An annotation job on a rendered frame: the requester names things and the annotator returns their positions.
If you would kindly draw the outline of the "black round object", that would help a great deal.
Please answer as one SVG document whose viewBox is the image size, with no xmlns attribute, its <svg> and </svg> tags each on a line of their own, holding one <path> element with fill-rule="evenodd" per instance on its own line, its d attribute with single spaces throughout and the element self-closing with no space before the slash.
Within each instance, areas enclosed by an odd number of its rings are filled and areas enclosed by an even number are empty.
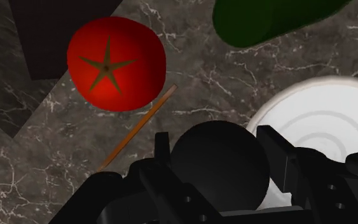
<svg viewBox="0 0 358 224">
<path fill-rule="evenodd" d="M 266 196 L 270 166 L 245 128 L 214 120 L 187 130 L 171 153 L 171 166 L 219 212 L 255 210 Z"/>
</svg>

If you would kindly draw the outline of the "red tomato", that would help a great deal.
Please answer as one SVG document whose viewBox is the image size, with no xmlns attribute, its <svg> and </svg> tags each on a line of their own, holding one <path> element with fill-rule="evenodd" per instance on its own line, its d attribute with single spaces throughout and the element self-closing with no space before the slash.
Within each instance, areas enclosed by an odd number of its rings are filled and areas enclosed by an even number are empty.
<svg viewBox="0 0 358 224">
<path fill-rule="evenodd" d="M 67 65 L 81 96 L 107 111 L 139 109 L 165 84 L 166 56 L 159 37 L 123 17 L 99 18 L 78 29 L 69 42 Z"/>
</svg>

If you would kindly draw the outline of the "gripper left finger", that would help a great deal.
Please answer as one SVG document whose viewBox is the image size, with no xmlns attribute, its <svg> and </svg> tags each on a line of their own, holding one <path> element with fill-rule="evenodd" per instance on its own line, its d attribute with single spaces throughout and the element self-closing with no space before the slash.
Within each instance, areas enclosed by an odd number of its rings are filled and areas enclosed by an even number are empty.
<svg viewBox="0 0 358 224">
<path fill-rule="evenodd" d="M 152 158 L 134 162 L 127 177 L 91 175 L 49 224 L 222 224 L 223 217 L 170 168 L 169 135 L 155 135 Z"/>
</svg>

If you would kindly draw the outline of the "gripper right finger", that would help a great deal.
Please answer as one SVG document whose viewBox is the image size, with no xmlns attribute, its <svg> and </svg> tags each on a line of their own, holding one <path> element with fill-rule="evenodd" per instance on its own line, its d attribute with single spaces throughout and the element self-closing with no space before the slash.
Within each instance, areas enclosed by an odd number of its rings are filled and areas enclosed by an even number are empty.
<svg viewBox="0 0 358 224">
<path fill-rule="evenodd" d="M 294 205 L 311 211 L 315 224 L 358 224 L 358 152 L 336 162 L 311 148 L 295 147 L 269 125 L 256 139 L 270 164 L 270 177 Z"/>
</svg>

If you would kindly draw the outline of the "white round plate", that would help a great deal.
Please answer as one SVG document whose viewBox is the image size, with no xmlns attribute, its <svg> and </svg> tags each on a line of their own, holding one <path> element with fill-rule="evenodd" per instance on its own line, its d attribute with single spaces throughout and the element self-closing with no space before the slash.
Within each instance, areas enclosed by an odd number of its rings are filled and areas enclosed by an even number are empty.
<svg viewBox="0 0 358 224">
<path fill-rule="evenodd" d="M 325 76 L 297 83 L 270 99 L 247 130 L 269 125 L 295 147 L 315 149 L 344 162 L 358 152 L 358 78 Z M 272 178 L 265 205 L 294 205 Z"/>
</svg>

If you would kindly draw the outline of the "thin orange stick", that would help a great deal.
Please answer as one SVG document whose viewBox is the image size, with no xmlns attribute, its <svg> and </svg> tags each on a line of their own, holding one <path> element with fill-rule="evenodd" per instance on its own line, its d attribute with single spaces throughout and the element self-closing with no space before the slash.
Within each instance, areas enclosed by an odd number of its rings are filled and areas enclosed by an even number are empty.
<svg viewBox="0 0 358 224">
<path fill-rule="evenodd" d="M 106 168 L 120 153 L 122 149 L 132 140 L 132 138 L 143 128 L 143 126 L 151 119 L 151 117 L 165 104 L 169 97 L 176 91 L 177 85 L 173 84 L 158 100 L 158 102 L 139 120 L 135 127 L 127 134 L 127 136 L 115 147 L 109 156 L 103 161 L 97 172 L 101 172 Z"/>
</svg>

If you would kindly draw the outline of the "dark green rounded object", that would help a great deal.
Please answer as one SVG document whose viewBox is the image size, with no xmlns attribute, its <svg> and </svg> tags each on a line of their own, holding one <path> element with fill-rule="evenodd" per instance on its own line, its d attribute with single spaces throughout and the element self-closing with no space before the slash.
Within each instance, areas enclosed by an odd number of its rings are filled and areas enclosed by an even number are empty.
<svg viewBox="0 0 358 224">
<path fill-rule="evenodd" d="M 339 12 L 351 0 L 216 0 L 212 23 L 228 45 L 247 48 Z"/>
</svg>

